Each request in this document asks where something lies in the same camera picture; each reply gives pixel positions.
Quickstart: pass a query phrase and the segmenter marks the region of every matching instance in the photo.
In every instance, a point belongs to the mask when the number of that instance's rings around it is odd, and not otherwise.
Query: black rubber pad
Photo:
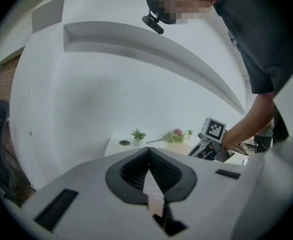
[[[143,193],[148,170],[168,204],[185,200],[198,180],[191,167],[153,147],[145,147],[111,165],[105,174],[105,182],[108,189],[123,202],[148,205],[148,196]]]
[[[56,226],[63,214],[79,193],[65,189],[63,190],[35,219],[34,221],[48,231]]]
[[[226,176],[226,177],[229,177],[229,178],[232,178],[232,179],[236,179],[236,180],[241,175],[240,173],[237,173],[237,172],[232,172],[232,171],[222,170],[222,169],[217,170],[215,173],[223,175],[223,176]]]

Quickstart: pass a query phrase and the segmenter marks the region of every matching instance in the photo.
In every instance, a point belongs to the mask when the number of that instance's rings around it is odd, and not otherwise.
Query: person
[[[267,151],[271,147],[274,128],[274,119],[259,133],[256,153]]]
[[[252,93],[258,95],[246,116],[224,134],[222,146],[227,150],[259,133],[273,117],[273,142],[289,135],[273,98],[293,74],[293,31],[272,1],[146,0],[152,13],[168,25],[206,14],[213,6],[236,40]]]

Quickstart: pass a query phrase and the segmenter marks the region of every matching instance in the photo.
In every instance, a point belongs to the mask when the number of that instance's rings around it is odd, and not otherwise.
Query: pink flower
[[[179,128],[175,128],[173,130],[173,133],[176,134],[176,135],[182,135],[183,134],[183,131],[181,129],[179,129]]]

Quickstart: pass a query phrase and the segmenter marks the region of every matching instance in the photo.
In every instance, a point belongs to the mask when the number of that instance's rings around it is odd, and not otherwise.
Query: white wall
[[[28,14],[0,42],[0,60],[27,43],[13,80],[10,127],[21,167],[36,188],[102,157],[110,136],[135,128],[154,137],[176,127],[197,132],[208,116],[230,128],[242,118],[202,86],[161,67],[118,55],[64,53],[64,24],[109,21],[152,31],[141,20],[147,13],[146,0],[65,0],[61,23],[30,38]],[[245,107],[241,71],[207,22],[164,28],[167,38],[223,76]]]
[[[110,136],[132,129],[161,138],[173,128],[201,130],[210,116],[230,128],[241,115],[169,70],[97,52],[65,53],[51,93],[52,136],[61,173],[102,157]]]

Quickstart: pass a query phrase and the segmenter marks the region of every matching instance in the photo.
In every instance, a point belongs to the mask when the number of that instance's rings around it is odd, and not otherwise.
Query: hand
[[[231,150],[234,147],[234,144],[231,142],[230,131],[226,131],[223,135],[221,145],[226,150]]]

